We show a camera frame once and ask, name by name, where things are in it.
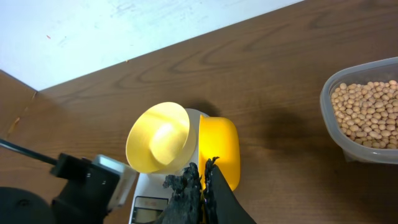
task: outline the wooden table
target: wooden table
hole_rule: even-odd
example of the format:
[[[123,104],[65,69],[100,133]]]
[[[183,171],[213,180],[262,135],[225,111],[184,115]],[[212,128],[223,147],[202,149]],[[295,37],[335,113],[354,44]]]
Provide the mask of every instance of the wooden table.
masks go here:
[[[258,223],[397,223],[398,167],[346,163],[319,104],[335,72],[395,56],[396,1],[307,0],[42,91],[9,140],[126,162],[135,120],[173,101],[234,122],[235,195]],[[0,155],[0,185],[50,200],[65,184],[46,164]],[[127,223],[131,200],[106,223]]]

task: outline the black cable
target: black cable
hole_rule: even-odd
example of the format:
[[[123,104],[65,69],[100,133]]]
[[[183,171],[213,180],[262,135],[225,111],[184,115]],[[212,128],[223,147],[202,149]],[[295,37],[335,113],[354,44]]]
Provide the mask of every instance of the black cable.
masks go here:
[[[51,165],[57,165],[57,160],[56,159],[53,159],[53,158],[45,156],[43,154],[31,151],[29,149],[25,149],[25,148],[20,147],[20,146],[14,145],[13,143],[7,142],[7,141],[5,141],[3,139],[0,139],[0,146],[5,147],[6,149],[10,149],[10,150],[12,150],[14,152],[21,153],[22,155],[29,156],[29,157],[31,157],[33,159],[40,160],[42,162],[46,162],[46,163],[51,164]]]

